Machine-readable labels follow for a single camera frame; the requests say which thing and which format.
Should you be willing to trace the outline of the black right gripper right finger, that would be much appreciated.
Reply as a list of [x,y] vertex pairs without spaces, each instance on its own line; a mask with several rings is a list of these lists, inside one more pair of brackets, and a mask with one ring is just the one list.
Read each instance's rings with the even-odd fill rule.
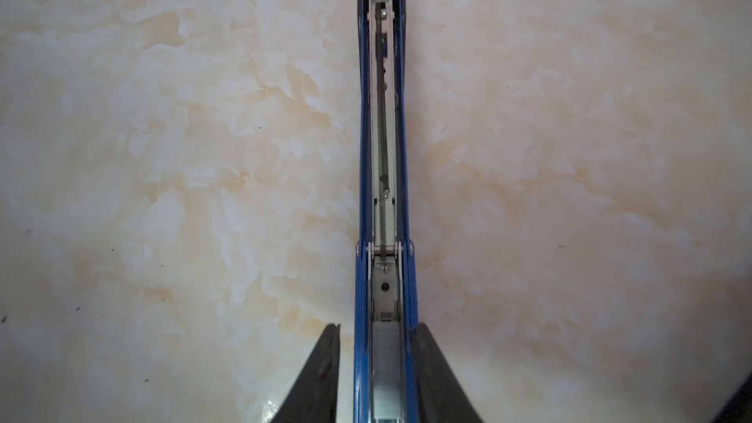
[[421,423],[482,423],[428,326],[410,335]]

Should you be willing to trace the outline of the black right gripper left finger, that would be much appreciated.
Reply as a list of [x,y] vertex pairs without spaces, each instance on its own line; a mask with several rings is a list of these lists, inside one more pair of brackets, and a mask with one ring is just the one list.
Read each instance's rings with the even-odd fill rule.
[[327,324],[271,423],[331,423],[337,419],[340,325]]

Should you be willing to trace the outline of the silver staple strip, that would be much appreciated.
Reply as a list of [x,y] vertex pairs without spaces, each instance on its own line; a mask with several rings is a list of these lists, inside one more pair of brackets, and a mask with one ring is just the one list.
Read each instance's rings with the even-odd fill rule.
[[398,322],[374,322],[371,340],[371,418],[403,421],[403,339]]

